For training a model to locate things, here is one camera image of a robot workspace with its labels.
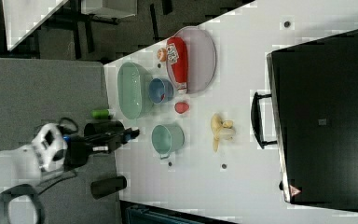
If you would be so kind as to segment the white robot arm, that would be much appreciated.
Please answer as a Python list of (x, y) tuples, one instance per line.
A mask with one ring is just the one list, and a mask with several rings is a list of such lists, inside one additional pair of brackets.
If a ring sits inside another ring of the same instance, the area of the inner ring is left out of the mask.
[(34, 208), (34, 217), (27, 224), (44, 224), (45, 210), (37, 186), (85, 165), (102, 146), (110, 142), (125, 145), (139, 133), (118, 126), (79, 136), (77, 130), (48, 123), (31, 143), (0, 151), (0, 224), (13, 224), (10, 205), (22, 196), (29, 198)]

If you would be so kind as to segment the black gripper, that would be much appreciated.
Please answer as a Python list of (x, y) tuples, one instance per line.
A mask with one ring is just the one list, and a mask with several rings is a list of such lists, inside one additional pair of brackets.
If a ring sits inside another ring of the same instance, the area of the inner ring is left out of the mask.
[(64, 158), (65, 167), (80, 167), (88, 162), (90, 155), (98, 153), (110, 154), (125, 145), (132, 139), (136, 139), (140, 130), (127, 129), (124, 133), (100, 133), (82, 137), (79, 135), (65, 136), (67, 150)]

